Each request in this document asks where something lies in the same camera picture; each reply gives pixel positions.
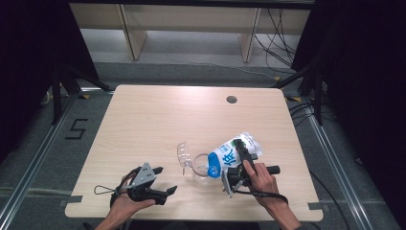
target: wrist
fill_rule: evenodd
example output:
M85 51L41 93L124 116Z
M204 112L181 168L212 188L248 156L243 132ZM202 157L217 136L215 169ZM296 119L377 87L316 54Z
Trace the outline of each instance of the wrist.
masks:
M289 205L283 201L275 202L265 209L281 229L296 229L301 226Z

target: metal frame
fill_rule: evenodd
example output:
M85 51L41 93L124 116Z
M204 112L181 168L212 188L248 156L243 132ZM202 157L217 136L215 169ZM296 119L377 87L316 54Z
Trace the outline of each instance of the metal frame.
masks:
M304 103L309 103L309 99L304 98ZM312 108L307 108L306 113L310 115L313 114L314 111ZM334 151L334 148L328 140L323 126L319 125L314 116L310 116L309 119L359 229L373 229L371 220L368 218L364 205L354 191L350 180Z
M342 0L69 0L70 3L127 4L191 7L283 8L310 10L315 6L336 6Z
M31 185L33 184L36 175L38 174L39 170L45 158L50 151L63 123L66 118L66 115L74 104L78 95L73 94L70 95L63 107L63 112L60 116L60 119L51 126L50 130L48 131L44 141L42 142L41 146L39 147L38 151L36 152L33 160L31 161L29 167L24 172L24 175L18 182L18 185L14 188L9 200L7 201L6 205L3 207L0 213L0 229L8 229L12 219L14 218L15 214L17 213L23 199L30 189Z

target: black cable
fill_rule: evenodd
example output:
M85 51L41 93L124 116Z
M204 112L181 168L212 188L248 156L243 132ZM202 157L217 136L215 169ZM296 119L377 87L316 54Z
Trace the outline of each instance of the black cable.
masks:
M272 43L268 46L268 48L266 48L266 47L259 41L259 39L258 39L258 37L257 37L256 35L255 35L255 39L257 40L257 42L259 43L259 45L262 47L262 49L263 49L267 54L273 56L274 58L278 59L278 60L279 60L280 62L282 62L283 64L285 64L285 65L287 65L287 66L290 67L290 63L289 63L287 60L283 59L282 57L280 57L279 55L275 54L274 52L272 52L272 51L269 49L269 46L270 46Z
M294 73L285 72L285 71L281 71L281 70L277 70L277 69L272 68L272 67L269 65L269 63L268 63L268 53L267 53L267 52L266 52L266 54L265 54L265 62L266 62L266 65L268 66L268 68L269 68L270 70L273 70L273 71L275 71L275 72L284 73L284 74L294 74Z
M309 107L312 107L312 106L313 106L313 104L311 103L311 104L307 104L307 105L305 105L303 107L300 107L300 108L296 109L295 111L291 112L290 116L293 117L293 115L295 115L300 110L305 109L305 108L309 108Z
M289 108L289 111L291 111L291 110L293 110L293 109L295 109L295 108L297 108L297 107L299 107L299 106L308 105L308 104L313 104L313 103L300 103L300 104L297 104L297 105L295 105L295 106Z
M296 126L298 126L300 123L304 122L304 121L305 121L307 118L309 118L309 117L313 116L313 115L314 115L314 113L311 113L311 114L305 114L305 115L307 115L307 116L306 116L305 118L301 119L301 121L300 121L299 123L295 124L295 127L296 127Z
M313 225L313 227L316 228L317 230L322 230L322 228L319 227L319 225L317 225L316 223L310 222L310 224Z
M291 48L289 45L287 45L286 40L284 39L283 24L282 24L282 13L283 13L283 11L282 11L282 9L280 9L280 16L279 16L280 21L278 22L278 26L277 26L276 23L275 23L274 18L272 17L271 11L269 11L269 9L268 9L269 17L271 18L272 24L274 25L274 28L275 28L275 35L278 35L278 37L280 38L280 40L281 40L281 42L282 42L282 44L283 44L283 46L285 48L282 48L281 46L277 45L275 42L274 42L274 44L276 46L278 46L279 48L281 48L282 50L286 51L286 54L289 57L289 60L292 62L293 58L292 58L291 54L294 54L294 52L296 52L296 51L293 48Z
M317 182L319 182L319 184L326 190L326 192L331 197L334 204L337 206L338 212L340 213L341 217L343 218L343 221L346 224L347 229L350 229L349 222L347 221L346 216L344 216L343 210L341 209L340 205L338 204L337 200L334 198L332 193L329 191L329 189L326 187L326 185L322 182L322 180L319 177L317 177L317 175L314 172L312 172L311 170L309 170L309 172L317 180Z
M283 200L285 203L289 204L286 196L274 193L266 193L266 192L243 192L243 191L233 191L236 194L243 194L243 195L252 195L258 197L273 197Z
M298 116L296 116L296 117L293 117L292 118L292 120L296 120L296 119L298 119L298 118L301 118L301 117L309 117L309 115L311 116L311 115L314 115L314 114L302 114L302 115L298 115Z
M269 36L269 34L267 34L266 36L267 36L267 37L269 38L269 40L271 41L271 44L273 43L276 47L280 48L281 50L284 50L283 47L281 47L280 45L278 45L277 43L274 42L275 36L277 36L276 33L274 34L274 36L273 36L272 38Z

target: wooden table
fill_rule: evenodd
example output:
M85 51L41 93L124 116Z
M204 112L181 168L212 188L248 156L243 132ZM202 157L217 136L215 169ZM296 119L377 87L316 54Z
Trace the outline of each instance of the wooden table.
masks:
M228 103L229 96L237 102ZM280 193L297 218L321 220L322 210L308 208L319 199L281 90L202 86L117 87L72 193L82 200L69 203L65 213L70 218L104 218L110 194L94 195L95 186L114 189L122 176L148 162L164 168L152 189L178 189L164 206L142 210L134 219L271 220L253 196L228 198L220 179L202 186L193 181L192 170L182 175L179 143L186 141L191 154L211 152L243 131L262 147L258 162L281 167L276 175Z

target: hand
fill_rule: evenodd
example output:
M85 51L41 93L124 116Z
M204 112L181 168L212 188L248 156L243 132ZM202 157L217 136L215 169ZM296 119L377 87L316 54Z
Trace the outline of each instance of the hand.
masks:
M242 162L244 168L251 178L252 188L258 192L278 194L277 179L274 175L269 174L263 163L255 164L255 170L246 160ZM301 224L290 210L287 203L275 197L258 197L257 202L265 208L268 214L279 224L281 229L296 229Z
M120 195L117 196L113 205L111 206L110 212L107 217L99 224L96 230L110 230L118 229L124 222L130 219L135 213L141 209L145 209L155 204L154 199L147 199L140 202L133 201L126 190L121 190Z

